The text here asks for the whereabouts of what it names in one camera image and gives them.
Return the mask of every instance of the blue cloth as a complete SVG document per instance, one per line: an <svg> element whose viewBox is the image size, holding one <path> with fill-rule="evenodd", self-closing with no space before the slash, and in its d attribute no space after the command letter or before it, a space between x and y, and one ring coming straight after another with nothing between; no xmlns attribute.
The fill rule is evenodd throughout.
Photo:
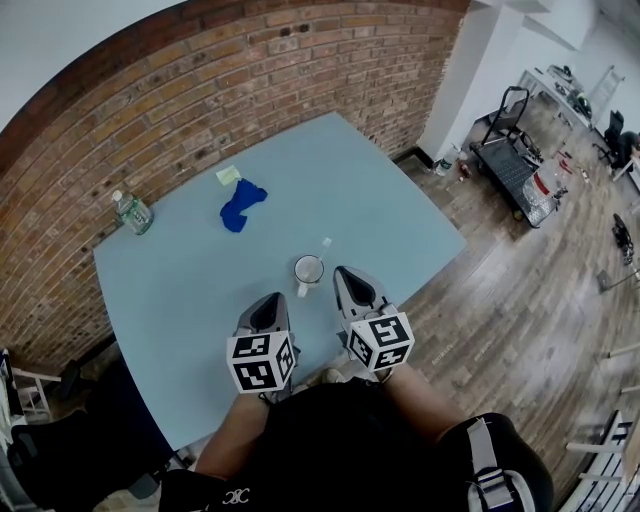
<svg viewBox="0 0 640 512"><path fill-rule="evenodd" d="M256 187L248 180L241 179L236 186L236 191L227 204L220 210L220 217L224 226L234 233L240 233L247 222L245 215L240 215L255 203L261 203L267 198L267 192L263 188Z"/></svg>

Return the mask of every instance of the light blue table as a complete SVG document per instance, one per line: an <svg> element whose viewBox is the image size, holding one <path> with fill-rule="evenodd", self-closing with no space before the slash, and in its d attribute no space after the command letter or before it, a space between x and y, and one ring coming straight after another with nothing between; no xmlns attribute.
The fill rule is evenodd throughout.
<svg viewBox="0 0 640 512"><path fill-rule="evenodd" d="M242 233L219 216L234 164L269 193L247 210ZM384 283L401 304L465 241L376 146L337 114L266 140L199 174L153 205L143 236L117 230L95 250L118 344L140 393L178 449L214 432L236 389L226 340L240 313L267 293L287 297L296 345L294 380L340 350L332 275L349 265ZM333 244L321 285L296 296L293 263Z"/></svg>

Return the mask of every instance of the yellow sticky note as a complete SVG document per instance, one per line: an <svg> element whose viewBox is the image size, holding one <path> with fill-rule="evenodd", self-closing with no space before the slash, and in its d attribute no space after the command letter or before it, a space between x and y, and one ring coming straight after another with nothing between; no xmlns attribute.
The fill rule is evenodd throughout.
<svg viewBox="0 0 640 512"><path fill-rule="evenodd" d="M238 169L236 169L235 165L231 165L226 169L218 171L216 173L216 176L218 177L218 181L220 181L220 183L222 183L225 187L230 183L233 183L235 180L242 179L242 176L240 176L240 173L238 172Z"/></svg>

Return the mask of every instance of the cart handle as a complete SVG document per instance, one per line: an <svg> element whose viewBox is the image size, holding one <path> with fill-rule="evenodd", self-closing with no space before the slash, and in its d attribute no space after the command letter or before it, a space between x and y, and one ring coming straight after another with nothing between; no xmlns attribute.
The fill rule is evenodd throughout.
<svg viewBox="0 0 640 512"><path fill-rule="evenodd" d="M520 122L520 118L522 117L522 114L524 114L524 111L527 108L527 103L529 103L529 96L531 96L529 89L525 87L520 87L518 85L511 85L507 87L506 91L504 91L504 94L502 95L502 101L500 102L500 109L498 110L496 117L494 117L493 122L491 123L491 126L489 126L489 130L487 130L487 134L484 136L484 139L482 139L482 142L480 143L481 146L484 146L486 144L487 139L489 138L489 134L493 131L493 127L495 126L496 121L500 118L500 115L504 110L504 104L507 101L507 96L509 95L510 92L517 92L517 91L526 92L527 95L525 96L525 99L524 99L524 105L522 106L522 109L520 109L520 115L518 116L518 119L516 119L516 122L513 123L513 126L509 128L509 133L507 133L507 140L509 140L509 138L511 137L511 134L513 133L514 128Z"/></svg>

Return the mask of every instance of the mug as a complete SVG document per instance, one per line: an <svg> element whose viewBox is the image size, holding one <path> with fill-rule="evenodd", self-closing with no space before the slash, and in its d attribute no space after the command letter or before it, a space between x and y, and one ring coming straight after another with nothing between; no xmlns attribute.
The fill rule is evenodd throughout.
<svg viewBox="0 0 640 512"><path fill-rule="evenodd" d="M309 288L315 288L320 284L324 275L324 263L317 256L302 256L296 261L293 273L298 282L298 297L304 297Z"/></svg>

